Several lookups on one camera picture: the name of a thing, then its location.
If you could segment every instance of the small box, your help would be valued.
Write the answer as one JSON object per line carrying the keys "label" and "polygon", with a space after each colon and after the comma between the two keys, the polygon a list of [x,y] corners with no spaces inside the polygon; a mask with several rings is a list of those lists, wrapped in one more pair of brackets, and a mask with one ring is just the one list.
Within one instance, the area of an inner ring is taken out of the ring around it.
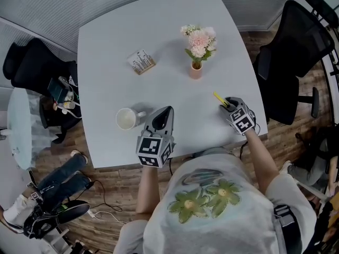
{"label": "small box", "polygon": [[253,118],[250,116],[247,106],[242,106],[231,113],[230,118],[232,120],[230,125],[235,128],[235,130],[240,134],[245,133],[247,130],[255,126]]}
{"label": "small box", "polygon": [[173,151],[171,141],[163,138],[140,137],[137,156],[143,166],[162,168]]}
{"label": "small box", "polygon": [[139,75],[155,66],[153,58],[148,55],[144,49],[141,49],[130,55],[127,58],[127,61],[132,66],[133,70]]}

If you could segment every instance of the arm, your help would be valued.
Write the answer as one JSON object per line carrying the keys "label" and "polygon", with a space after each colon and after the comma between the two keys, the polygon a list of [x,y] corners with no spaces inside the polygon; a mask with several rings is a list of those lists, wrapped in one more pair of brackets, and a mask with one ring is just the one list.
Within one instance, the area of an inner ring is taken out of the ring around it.
{"label": "arm", "polygon": [[158,170],[154,167],[143,167],[137,200],[136,220],[149,220],[159,202]]}
{"label": "arm", "polygon": [[265,194],[271,181],[279,175],[278,168],[253,128],[245,132],[245,135],[247,137],[249,151],[251,152],[259,190]]}
{"label": "arm", "polygon": [[329,161],[329,178],[328,178],[328,190],[331,196],[334,196],[335,191],[335,179],[336,179],[336,171],[337,171],[337,163],[338,163],[338,156],[333,157]]}

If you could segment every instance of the coffee cup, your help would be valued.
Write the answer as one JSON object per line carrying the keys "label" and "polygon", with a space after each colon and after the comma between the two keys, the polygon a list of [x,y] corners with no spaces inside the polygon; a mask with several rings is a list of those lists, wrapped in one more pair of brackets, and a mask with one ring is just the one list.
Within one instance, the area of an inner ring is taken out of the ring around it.
{"label": "coffee cup", "polygon": [[115,121],[120,129],[130,130],[135,126],[138,126],[140,124],[140,119],[144,116],[146,116],[145,111],[138,113],[131,108],[125,107],[117,112]]}

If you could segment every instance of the green flower print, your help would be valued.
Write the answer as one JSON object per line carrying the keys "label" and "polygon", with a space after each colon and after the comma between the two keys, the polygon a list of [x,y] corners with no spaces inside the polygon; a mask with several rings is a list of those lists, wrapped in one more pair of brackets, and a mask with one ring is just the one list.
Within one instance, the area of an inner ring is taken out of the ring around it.
{"label": "green flower print", "polygon": [[229,183],[226,180],[220,179],[219,185],[212,185],[206,188],[206,192],[212,195],[207,207],[213,207],[212,216],[218,217],[226,208],[228,203],[237,205],[240,202],[240,197],[235,192],[239,192],[238,187],[234,183]]}
{"label": "green flower print", "polygon": [[192,215],[200,218],[208,217],[202,205],[206,204],[209,198],[202,195],[203,191],[201,191],[201,195],[199,192],[198,188],[190,192],[179,192],[175,195],[176,201],[168,206],[170,213],[179,213],[181,224],[187,222]]}

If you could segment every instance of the white wall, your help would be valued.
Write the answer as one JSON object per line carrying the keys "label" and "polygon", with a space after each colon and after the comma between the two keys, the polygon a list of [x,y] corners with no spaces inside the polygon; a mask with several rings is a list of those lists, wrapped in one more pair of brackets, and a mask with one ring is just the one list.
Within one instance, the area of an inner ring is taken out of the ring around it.
{"label": "white wall", "polygon": [[[0,111],[0,126],[6,126],[6,111]],[[25,190],[30,181],[27,170],[16,164],[8,140],[0,140],[0,204],[4,209],[10,207]],[[0,249],[5,254],[39,254],[37,240],[30,240],[24,235],[15,234],[0,224]]]}
{"label": "white wall", "polygon": [[12,91],[12,88],[0,87],[0,111],[7,110]]}

